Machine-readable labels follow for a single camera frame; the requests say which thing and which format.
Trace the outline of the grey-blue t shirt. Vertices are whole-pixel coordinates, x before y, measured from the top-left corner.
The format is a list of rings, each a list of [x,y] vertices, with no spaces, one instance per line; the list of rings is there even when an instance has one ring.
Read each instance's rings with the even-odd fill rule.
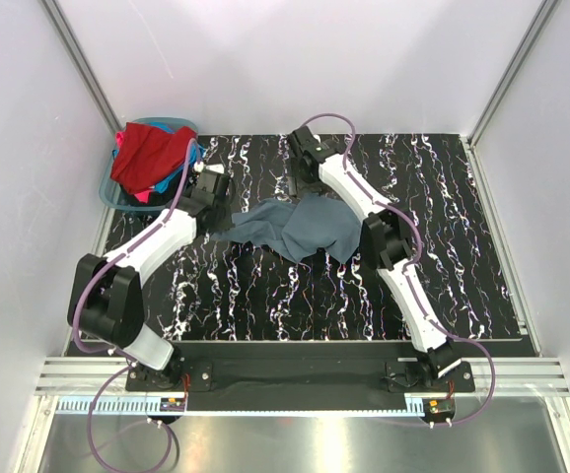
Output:
[[[316,194],[297,203],[264,199],[233,214],[232,223],[212,238],[266,246],[294,263],[322,249],[343,264],[358,249],[361,232],[361,222],[348,205]]]

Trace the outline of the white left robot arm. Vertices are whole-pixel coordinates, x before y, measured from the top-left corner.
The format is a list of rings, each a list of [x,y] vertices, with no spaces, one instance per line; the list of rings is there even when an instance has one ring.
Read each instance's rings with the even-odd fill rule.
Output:
[[[198,237],[232,225],[228,187],[221,165],[207,166],[179,198],[140,234],[103,256],[87,254],[77,263],[67,320],[118,350],[163,390],[182,380],[178,347],[145,321],[143,286],[174,253]]]

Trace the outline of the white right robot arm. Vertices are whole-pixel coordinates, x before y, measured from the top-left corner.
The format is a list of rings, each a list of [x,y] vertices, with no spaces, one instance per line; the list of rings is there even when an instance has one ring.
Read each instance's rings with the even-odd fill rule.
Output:
[[[415,269],[422,241],[411,220],[365,180],[334,144],[322,141],[302,126],[287,136],[293,177],[332,190],[361,223],[362,261],[389,287],[400,309],[414,350],[413,380],[439,390],[461,364],[453,342],[439,323]]]

